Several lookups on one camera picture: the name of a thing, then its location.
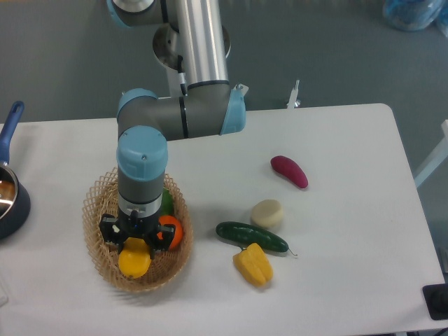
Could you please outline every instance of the green pepper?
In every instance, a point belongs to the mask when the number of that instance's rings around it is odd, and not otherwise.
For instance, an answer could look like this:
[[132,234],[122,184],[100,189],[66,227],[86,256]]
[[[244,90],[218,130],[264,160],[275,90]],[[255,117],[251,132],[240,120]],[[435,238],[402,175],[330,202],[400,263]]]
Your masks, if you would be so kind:
[[162,205],[160,206],[160,215],[174,215],[174,202],[173,197],[169,193],[168,189],[163,188],[162,193]]
[[291,251],[288,243],[282,238],[254,225],[239,222],[222,222],[216,226],[216,233],[221,238],[240,244],[250,245],[257,243],[262,249],[268,251],[281,253],[288,250]]

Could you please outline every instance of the plastic food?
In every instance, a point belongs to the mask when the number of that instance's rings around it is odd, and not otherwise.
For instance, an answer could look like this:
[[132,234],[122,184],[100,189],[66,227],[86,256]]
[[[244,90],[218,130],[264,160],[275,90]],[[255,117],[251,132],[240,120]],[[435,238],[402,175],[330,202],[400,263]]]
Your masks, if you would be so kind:
[[294,160],[286,156],[276,156],[271,159],[274,171],[293,182],[297,187],[303,189],[308,186],[308,178]]
[[265,252],[255,243],[234,255],[233,263],[245,280],[255,287],[265,285],[274,275]]
[[262,228],[273,228],[283,219],[283,207],[276,199],[265,199],[252,208],[251,220]]
[[[182,228],[181,222],[179,222],[176,219],[176,217],[174,217],[174,216],[165,215],[165,216],[161,216],[159,218],[159,223],[161,225],[171,224],[171,225],[174,225],[176,227],[176,230],[174,231],[173,241],[169,245],[169,250],[170,251],[174,250],[181,243],[182,238],[183,238],[183,228]],[[157,236],[159,237],[159,239],[161,239],[162,238],[162,233],[159,232],[157,234]]]
[[291,251],[288,243],[282,238],[254,225],[239,222],[222,222],[216,226],[216,233],[221,238],[245,245],[257,243],[262,249],[268,251],[281,253],[288,250]]
[[160,207],[160,215],[174,215],[174,202],[173,197],[169,193],[168,189],[163,188],[162,193],[162,206]]
[[142,277],[151,264],[149,246],[140,238],[128,238],[118,256],[118,268],[126,277]]

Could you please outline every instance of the orange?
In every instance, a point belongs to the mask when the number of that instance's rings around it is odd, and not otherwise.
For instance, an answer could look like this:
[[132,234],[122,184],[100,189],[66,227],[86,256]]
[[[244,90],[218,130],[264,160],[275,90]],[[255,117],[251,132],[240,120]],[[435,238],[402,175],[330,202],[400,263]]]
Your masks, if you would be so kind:
[[[176,231],[174,233],[173,241],[171,242],[171,245],[169,245],[169,250],[174,250],[182,241],[183,238],[183,228],[181,222],[179,222],[176,217],[170,216],[170,215],[163,215],[159,218],[159,223],[161,225],[166,224],[173,224],[176,226]],[[157,236],[159,239],[162,238],[162,233],[157,233]]]

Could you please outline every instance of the blue pot handle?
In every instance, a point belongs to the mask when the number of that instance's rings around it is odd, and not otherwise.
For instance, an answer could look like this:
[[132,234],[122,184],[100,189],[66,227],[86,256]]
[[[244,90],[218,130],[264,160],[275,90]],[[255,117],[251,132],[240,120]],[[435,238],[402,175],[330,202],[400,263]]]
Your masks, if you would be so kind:
[[9,145],[24,108],[25,105],[21,101],[16,101],[11,107],[11,111],[0,133],[0,162],[9,163]]

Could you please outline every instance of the white table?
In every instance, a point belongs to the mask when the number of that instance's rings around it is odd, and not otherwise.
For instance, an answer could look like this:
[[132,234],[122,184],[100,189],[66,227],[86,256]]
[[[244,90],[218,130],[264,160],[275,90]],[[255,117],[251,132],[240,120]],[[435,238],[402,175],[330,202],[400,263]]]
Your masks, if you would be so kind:
[[[169,143],[169,172],[190,209],[195,245],[182,273],[130,295],[97,273],[83,240],[89,187],[116,165],[115,120],[22,123],[11,164],[32,199],[29,220],[0,242],[9,302],[0,335],[360,335],[436,329],[421,288],[443,277],[403,145],[381,104],[248,112],[238,134]],[[298,190],[270,159],[296,160]],[[218,241],[221,221],[249,221],[278,199],[277,232],[299,257],[269,255],[259,291]]]

